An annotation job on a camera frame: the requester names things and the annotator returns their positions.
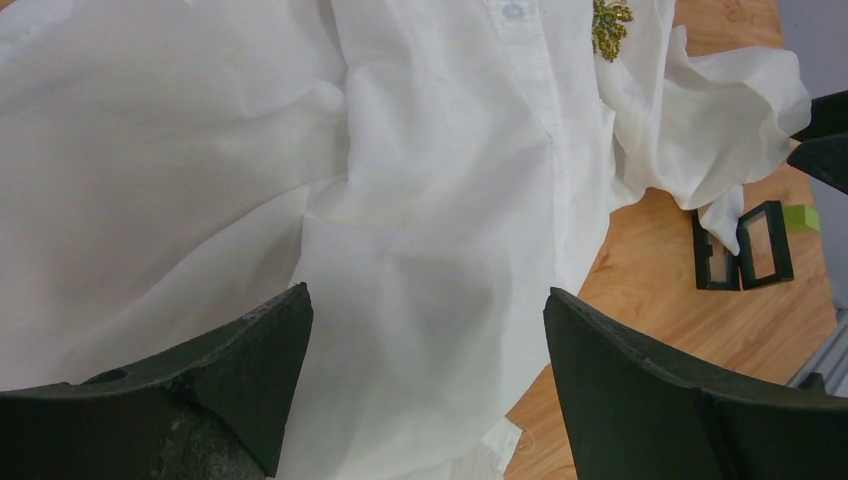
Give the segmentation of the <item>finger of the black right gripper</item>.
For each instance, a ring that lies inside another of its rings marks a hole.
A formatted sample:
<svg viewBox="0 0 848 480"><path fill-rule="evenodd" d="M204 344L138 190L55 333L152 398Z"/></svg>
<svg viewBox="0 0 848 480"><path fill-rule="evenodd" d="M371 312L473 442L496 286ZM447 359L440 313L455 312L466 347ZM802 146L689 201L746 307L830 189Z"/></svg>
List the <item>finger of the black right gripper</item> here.
<svg viewBox="0 0 848 480"><path fill-rule="evenodd" d="M801 142L787 163L822 183L848 193L847 134L834 134Z"/></svg>
<svg viewBox="0 0 848 480"><path fill-rule="evenodd" d="M847 90L814 98L811 105L809 125L794 134L792 139L807 141L846 133L848 129L847 107Z"/></svg>

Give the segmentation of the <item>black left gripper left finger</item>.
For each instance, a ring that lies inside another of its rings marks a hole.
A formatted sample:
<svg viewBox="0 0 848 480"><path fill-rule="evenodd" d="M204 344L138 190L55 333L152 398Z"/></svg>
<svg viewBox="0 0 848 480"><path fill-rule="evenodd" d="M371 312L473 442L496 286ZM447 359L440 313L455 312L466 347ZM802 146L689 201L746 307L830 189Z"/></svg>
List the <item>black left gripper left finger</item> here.
<svg viewBox="0 0 848 480"><path fill-rule="evenodd" d="M297 284L244 316L84 383L1 396L5 479L266 479L309 344Z"/></svg>

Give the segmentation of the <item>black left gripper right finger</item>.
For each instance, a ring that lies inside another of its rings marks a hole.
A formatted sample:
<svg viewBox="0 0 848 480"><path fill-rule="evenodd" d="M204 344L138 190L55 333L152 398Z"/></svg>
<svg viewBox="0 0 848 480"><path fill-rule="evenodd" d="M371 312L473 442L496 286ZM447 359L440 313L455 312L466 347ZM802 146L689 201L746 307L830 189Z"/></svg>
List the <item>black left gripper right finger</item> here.
<svg viewBox="0 0 848 480"><path fill-rule="evenodd" d="M739 374L553 289L552 372L581 479L843 479L847 402Z"/></svg>

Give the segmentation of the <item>black square frame box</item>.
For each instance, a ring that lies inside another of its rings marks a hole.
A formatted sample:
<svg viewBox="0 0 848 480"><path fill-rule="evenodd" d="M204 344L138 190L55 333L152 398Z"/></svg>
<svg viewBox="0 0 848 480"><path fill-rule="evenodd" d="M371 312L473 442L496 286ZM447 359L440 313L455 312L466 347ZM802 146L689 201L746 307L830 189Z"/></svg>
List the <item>black square frame box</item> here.
<svg viewBox="0 0 848 480"><path fill-rule="evenodd" d="M743 291L754 290L794 280L794 270L787 237L783 205L778 200L768 200L746 212L738 221L736 237L740 253L733 255L724 250L721 256L725 267L723 277L718 276L710 265L717 258L715 248L709 241L710 234L699 221L698 213L692 211L695 286L698 290ZM770 256L774 272L758 273L755 267L750 226L759 220L765 222Z"/></svg>

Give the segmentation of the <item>gold leaf brooch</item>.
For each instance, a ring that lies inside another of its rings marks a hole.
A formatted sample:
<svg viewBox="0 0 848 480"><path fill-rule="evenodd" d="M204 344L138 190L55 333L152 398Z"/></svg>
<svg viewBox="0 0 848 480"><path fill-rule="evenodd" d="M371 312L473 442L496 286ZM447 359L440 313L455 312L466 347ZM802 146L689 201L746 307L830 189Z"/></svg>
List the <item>gold leaf brooch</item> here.
<svg viewBox="0 0 848 480"><path fill-rule="evenodd" d="M607 62L614 62L627 36L627 25L633 21L633 12L625 1L594 0L591 26L593 53Z"/></svg>

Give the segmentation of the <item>white button-up shirt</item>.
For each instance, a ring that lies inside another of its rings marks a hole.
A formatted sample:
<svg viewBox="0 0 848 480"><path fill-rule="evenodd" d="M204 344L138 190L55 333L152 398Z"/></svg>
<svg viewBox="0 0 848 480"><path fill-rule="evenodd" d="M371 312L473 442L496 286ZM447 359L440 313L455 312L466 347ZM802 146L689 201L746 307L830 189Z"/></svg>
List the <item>white button-up shirt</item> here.
<svg viewBox="0 0 848 480"><path fill-rule="evenodd" d="M671 1L16 1L1 12L1 385L81 381L297 282L282 479L500 479L610 214L728 246L810 120L795 54L691 57Z"/></svg>

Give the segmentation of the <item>green block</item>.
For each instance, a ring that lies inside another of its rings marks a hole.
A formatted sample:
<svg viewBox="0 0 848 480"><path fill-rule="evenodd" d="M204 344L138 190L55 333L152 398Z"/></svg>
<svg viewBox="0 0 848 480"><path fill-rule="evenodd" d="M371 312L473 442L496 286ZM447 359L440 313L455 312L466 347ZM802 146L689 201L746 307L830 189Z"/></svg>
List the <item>green block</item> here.
<svg viewBox="0 0 848 480"><path fill-rule="evenodd" d="M819 213L808 205L786 205L782 208L786 230L792 233L819 233Z"/></svg>

